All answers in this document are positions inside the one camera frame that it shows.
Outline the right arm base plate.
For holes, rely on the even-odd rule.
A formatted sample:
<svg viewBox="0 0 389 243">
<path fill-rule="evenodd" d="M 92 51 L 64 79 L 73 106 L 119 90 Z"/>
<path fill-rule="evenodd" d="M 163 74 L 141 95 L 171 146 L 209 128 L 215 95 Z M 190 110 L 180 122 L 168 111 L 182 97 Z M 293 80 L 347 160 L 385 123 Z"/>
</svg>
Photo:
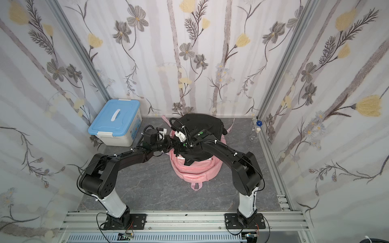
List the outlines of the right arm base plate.
<svg viewBox="0 0 389 243">
<path fill-rule="evenodd" d="M 224 214 L 226 229 L 266 229 L 266 222 L 261 213 L 254 213 L 251 217 L 245 218 L 238 213 Z"/>
</svg>

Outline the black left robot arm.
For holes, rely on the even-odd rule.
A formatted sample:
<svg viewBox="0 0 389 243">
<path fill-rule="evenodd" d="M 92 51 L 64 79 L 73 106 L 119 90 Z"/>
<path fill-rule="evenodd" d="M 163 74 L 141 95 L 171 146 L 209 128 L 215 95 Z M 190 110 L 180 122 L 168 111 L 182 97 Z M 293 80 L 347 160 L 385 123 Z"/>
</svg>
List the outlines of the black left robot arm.
<svg viewBox="0 0 389 243">
<path fill-rule="evenodd" d="M 79 176 L 78 188 L 98 200 L 110 217 L 123 218 L 128 206 L 122 202 L 115 189 L 119 171 L 149 161 L 156 152 L 168 153 L 172 150 L 177 141 L 162 131 L 147 126 L 139 143 L 129 151 L 115 155 L 95 154 Z"/>
</svg>

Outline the pink school backpack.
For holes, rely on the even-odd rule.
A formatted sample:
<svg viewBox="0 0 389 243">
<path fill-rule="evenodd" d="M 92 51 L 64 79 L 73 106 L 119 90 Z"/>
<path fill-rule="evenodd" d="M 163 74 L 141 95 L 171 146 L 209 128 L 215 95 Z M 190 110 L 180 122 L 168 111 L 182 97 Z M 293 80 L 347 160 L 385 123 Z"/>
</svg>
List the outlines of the pink school backpack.
<svg viewBox="0 0 389 243">
<path fill-rule="evenodd" d="M 194 161 L 190 166 L 185 165 L 185 158 L 176 156 L 173 150 L 168 153 L 171 165 L 176 175 L 186 182 L 191 183 L 191 188 L 198 191 L 202 188 L 203 182 L 209 181 L 217 176 L 223 162 L 215 156 L 204 161 Z"/>
</svg>

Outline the black fabric backpack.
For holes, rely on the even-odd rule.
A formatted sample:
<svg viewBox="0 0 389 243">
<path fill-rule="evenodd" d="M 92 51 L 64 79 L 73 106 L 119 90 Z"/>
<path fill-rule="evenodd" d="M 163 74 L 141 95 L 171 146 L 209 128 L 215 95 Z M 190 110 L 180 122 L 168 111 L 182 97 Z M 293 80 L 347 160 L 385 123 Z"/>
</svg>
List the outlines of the black fabric backpack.
<svg viewBox="0 0 389 243">
<path fill-rule="evenodd" d="M 181 118 L 172 117 L 169 119 L 173 132 L 182 132 L 186 135 L 186 142 L 196 148 L 197 153 L 194 155 L 178 155 L 185 158 L 185 165 L 190 166 L 194 161 L 200 162 L 213 155 L 202 149 L 202 144 L 197 143 L 198 140 L 210 139 L 221 140 L 222 136 L 228 134 L 221 119 L 207 114 L 190 113 L 185 114 Z"/>
</svg>

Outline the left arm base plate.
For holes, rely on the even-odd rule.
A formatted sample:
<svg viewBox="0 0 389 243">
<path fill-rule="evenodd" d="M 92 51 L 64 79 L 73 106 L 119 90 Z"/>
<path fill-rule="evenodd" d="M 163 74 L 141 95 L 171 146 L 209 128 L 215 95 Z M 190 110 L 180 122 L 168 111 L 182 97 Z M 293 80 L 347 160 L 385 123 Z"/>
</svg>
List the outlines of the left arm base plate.
<svg viewBox="0 0 389 243">
<path fill-rule="evenodd" d="M 144 230 L 147 214 L 124 214 L 121 218 L 108 215 L 103 230 Z"/>
</svg>

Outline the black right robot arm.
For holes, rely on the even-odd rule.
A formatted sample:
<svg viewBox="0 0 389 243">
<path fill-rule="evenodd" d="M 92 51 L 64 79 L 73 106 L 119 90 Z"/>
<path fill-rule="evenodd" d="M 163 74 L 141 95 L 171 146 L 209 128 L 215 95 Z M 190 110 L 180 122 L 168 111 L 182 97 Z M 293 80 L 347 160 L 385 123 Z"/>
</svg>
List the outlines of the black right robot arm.
<svg viewBox="0 0 389 243">
<path fill-rule="evenodd" d="M 187 114 L 165 121 L 172 129 L 171 138 L 178 141 L 178 146 L 169 152 L 177 176 L 190 182 L 197 191 L 226 164 L 232 172 L 233 186 L 240 194 L 238 215 L 245 222 L 252 221 L 257 212 L 256 193 L 263 179 L 255 155 L 227 146 L 225 137 L 230 129 L 219 118 Z"/>
</svg>

